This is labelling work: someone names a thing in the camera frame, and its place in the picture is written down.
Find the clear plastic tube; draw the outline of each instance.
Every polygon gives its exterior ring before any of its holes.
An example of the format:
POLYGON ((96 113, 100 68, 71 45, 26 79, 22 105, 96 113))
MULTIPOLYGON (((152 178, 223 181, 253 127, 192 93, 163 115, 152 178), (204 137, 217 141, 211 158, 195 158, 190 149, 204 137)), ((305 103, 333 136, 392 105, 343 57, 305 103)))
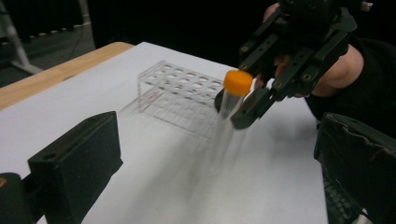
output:
POLYGON ((231 116, 243 103, 250 91, 251 83, 252 76, 246 72, 231 70, 226 74, 217 125, 208 156, 214 171, 220 168, 233 138, 234 127, 231 116))

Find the person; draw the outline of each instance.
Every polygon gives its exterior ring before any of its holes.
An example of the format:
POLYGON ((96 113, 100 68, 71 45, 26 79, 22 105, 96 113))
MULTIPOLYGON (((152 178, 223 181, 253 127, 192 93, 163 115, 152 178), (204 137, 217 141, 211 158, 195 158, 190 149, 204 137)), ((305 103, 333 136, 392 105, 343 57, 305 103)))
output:
MULTIPOLYGON (((264 12, 264 20, 278 6, 279 4, 273 4, 268 7, 264 12)), ((276 64, 275 77, 277 77, 288 66, 290 56, 280 54, 274 58, 274 62, 276 64)), ((265 84, 258 76, 256 88, 265 84)), ((321 121, 326 113, 343 115, 367 124, 382 134, 390 136, 391 139, 395 139, 395 46, 388 39, 380 38, 378 35, 367 38, 367 35, 362 33, 354 34, 348 44, 346 54, 339 57, 338 61, 320 78, 311 94, 304 98, 318 121, 321 121)), ((359 214, 359 211, 355 210, 356 204, 353 204, 355 202, 339 187, 338 183, 329 178, 329 174, 324 173, 323 177, 329 223, 352 223, 359 214)))

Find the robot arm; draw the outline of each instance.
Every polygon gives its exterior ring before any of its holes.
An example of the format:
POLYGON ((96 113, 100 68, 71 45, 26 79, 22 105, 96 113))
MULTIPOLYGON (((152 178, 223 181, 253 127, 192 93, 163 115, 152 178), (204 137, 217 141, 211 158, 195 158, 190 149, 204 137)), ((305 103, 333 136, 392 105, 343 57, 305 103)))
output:
MULTIPOLYGON (((361 0, 279 0, 279 7, 240 49, 238 69, 264 81, 274 77, 274 58, 291 56, 270 89, 253 91, 232 116, 235 129, 245 129, 276 101, 296 93, 308 95, 318 80, 347 52, 357 24, 349 11, 370 6, 361 0)), ((219 109, 222 91, 215 99, 219 109)))

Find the white table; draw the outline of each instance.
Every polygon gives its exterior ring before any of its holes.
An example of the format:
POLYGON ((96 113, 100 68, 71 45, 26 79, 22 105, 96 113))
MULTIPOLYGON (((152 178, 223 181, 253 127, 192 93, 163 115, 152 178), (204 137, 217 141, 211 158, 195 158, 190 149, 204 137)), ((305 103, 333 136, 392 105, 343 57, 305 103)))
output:
POLYGON ((327 223, 313 158, 315 119, 303 99, 275 104, 242 144, 232 142, 222 171, 208 175, 197 139, 132 110, 137 76, 161 60, 219 79, 232 69, 139 44, 1 110, 0 172, 27 176, 37 151, 84 119, 114 110, 124 164, 83 223, 327 223))

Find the metal stand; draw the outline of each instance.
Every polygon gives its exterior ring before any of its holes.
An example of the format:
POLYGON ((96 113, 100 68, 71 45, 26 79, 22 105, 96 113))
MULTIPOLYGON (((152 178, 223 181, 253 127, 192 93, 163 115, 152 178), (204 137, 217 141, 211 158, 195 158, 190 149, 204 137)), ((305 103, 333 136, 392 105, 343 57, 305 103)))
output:
POLYGON ((15 53, 17 55, 17 60, 11 61, 11 64, 32 75, 43 71, 42 69, 30 64, 20 38, 18 37, 17 31, 15 30, 14 24, 7 14, 3 0, 0 0, 0 12, 6 12, 5 14, 0 15, 0 26, 6 32, 8 41, 14 46, 15 53))

